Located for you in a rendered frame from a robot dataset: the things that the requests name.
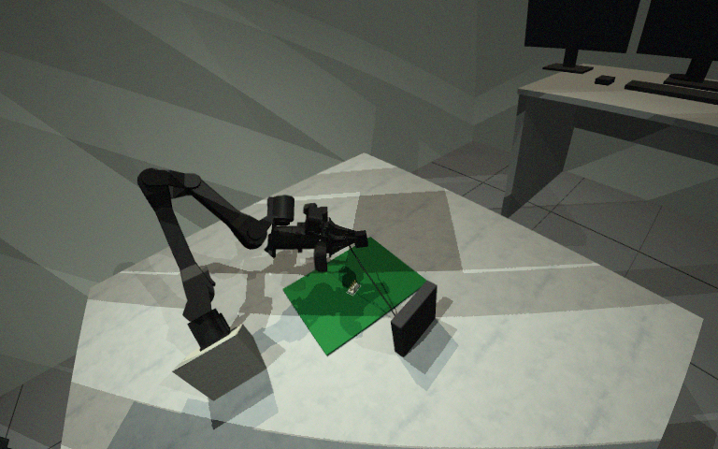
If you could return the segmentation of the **green circuit board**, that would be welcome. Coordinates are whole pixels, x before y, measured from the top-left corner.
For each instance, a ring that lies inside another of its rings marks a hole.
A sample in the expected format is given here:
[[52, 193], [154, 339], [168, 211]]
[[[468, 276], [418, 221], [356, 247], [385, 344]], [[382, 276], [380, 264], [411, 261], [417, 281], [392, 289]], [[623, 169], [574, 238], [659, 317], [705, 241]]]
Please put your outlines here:
[[[368, 247], [352, 247], [391, 308], [426, 279], [369, 237]], [[332, 354], [391, 309], [351, 249], [282, 290], [326, 355]]]

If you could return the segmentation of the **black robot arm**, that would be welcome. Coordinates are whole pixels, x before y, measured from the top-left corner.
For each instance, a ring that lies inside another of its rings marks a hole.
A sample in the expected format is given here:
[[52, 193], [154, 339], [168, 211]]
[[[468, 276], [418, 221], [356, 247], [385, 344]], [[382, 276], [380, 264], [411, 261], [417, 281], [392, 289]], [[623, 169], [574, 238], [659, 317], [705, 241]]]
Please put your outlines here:
[[[201, 352], [228, 336], [230, 327], [222, 313], [218, 313], [216, 308], [211, 310], [211, 302], [215, 296], [215, 282], [210, 277], [208, 267], [200, 269], [195, 263], [172, 209], [171, 199], [193, 196], [228, 225], [236, 238], [250, 250], [259, 248], [265, 242], [267, 230], [272, 225], [265, 251], [274, 258], [276, 249], [293, 250], [293, 227], [286, 225], [294, 220], [294, 197], [289, 195], [269, 197], [266, 202], [267, 216], [258, 221], [236, 210], [195, 173], [147, 168], [139, 173], [137, 184], [155, 211], [179, 266], [187, 297], [182, 316], [190, 321], [188, 327], [199, 343]], [[306, 219], [302, 225], [307, 236], [304, 237], [312, 239], [313, 234], [318, 233], [323, 220], [322, 210], [315, 203], [305, 204]], [[320, 239], [320, 233], [317, 237]]]

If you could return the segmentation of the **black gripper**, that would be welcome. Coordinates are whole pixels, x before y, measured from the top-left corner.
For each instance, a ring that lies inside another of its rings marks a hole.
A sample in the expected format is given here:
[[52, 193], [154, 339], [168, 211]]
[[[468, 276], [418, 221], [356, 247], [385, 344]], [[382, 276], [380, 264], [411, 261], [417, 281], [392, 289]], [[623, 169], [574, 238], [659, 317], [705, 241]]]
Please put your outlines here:
[[314, 249], [314, 268], [319, 272], [327, 272], [326, 254], [329, 253], [330, 258], [332, 254], [349, 246], [347, 241], [351, 245], [358, 241], [358, 238], [353, 237], [352, 234], [346, 234], [346, 241], [343, 234], [351, 233], [352, 230], [335, 224], [330, 217], [328, 219], [327, 207], [320, 208], [323, 209], [323, 220], [318, 230], [318, 233], [321, 233], [320, 241], [317, 237], [318, 233], [314, 233], [312, 239], [304, 237], [307, 236], [304, 234], [305, 227], [302, 222], [299, 222], [292, 229], [292, 245], [294, 250], [298, 250], [298, 253], [302, 253], [306, 249]]

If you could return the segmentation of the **black computer fan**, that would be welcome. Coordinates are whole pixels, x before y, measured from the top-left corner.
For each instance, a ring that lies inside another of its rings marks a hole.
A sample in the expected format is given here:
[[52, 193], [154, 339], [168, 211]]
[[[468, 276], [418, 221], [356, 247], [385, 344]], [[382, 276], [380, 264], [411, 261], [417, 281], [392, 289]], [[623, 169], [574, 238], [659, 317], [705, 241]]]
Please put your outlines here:
[[436, 319], [438, 286], [426, 281], [391, 320], [395, 352], [402, 357]]

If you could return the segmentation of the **black cable with plug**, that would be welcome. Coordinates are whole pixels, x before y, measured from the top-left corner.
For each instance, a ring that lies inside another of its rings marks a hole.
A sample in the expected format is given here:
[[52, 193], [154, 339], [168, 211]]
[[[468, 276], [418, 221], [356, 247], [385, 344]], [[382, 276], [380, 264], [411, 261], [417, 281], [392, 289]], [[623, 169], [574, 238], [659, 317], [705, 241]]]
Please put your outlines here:
[[[356, 248], [368, 247], [368, 240], [367, 240], [367, 236], [366, 236], [366, 231], [365, 231], [365, 230], [355, 231], [355, 232], [354, 232], [354, 230], [352, 230], [351, 233], [345, 233], [345, 234], [343, 234], [345, 240], [347, 241], [347, 239], [346, 239], [346, 237], [345, 237], [346, 234], [352, 234], [353, 237], [357, 237], [357, 238], [358, 238], [358, 241], [356, 241], [356, 242], [354, 243]], [[347, 241], [347, 243], [349, 244], [349, 246], [350, 246], [350, 248], [351, 248], [351, 251], [352, 251], [352, 247], [351, 247], [350, 243], [349, 243], [348, 241]], [[360, 266], [362, 267], [362, 265], [361, 265], [359, 259], [358, 259], [357, 256], [355, 255], [355, 253], [354, 253], [353, 251], [352, 251], [352, 253], [354, 254], [354, 256], [356, 257], [356, 259], [358, 260]], [[374, 283], [374, 281], [373, 281], [373, 280], [369, 277], [369, 275], [367, 274], [366, 270], [365, 270], [363, 267], [362, 267], [362, 269], [364, 270], [364, 272], [366, 273], [366, 275], [368, 276], [368, 278]], [[374, 284], [375, 284], [375, 283], [374, 283]], [[380, 289], [378, 288], [378, 286], [377, 286], [376, 284], [375, 284], [375, 286], [377, 287], [377, 289], [378, 289], [379, 292], [381, 293], [381, 291], [380, 291]], [[392, 314], [395, 315], [395, 314], [393, 313], [393, 310], [392, 310], [391, 306], [390, 306], [389, 303], [386, 301], [386, 298], [383, 296], [382, 293], [381, 293], [381, 295], [382, 295], [382, 297], [384, 298], [385, 302], [386, 302], [386, 303], [388, 304], [388, 306], [390, 307]]]

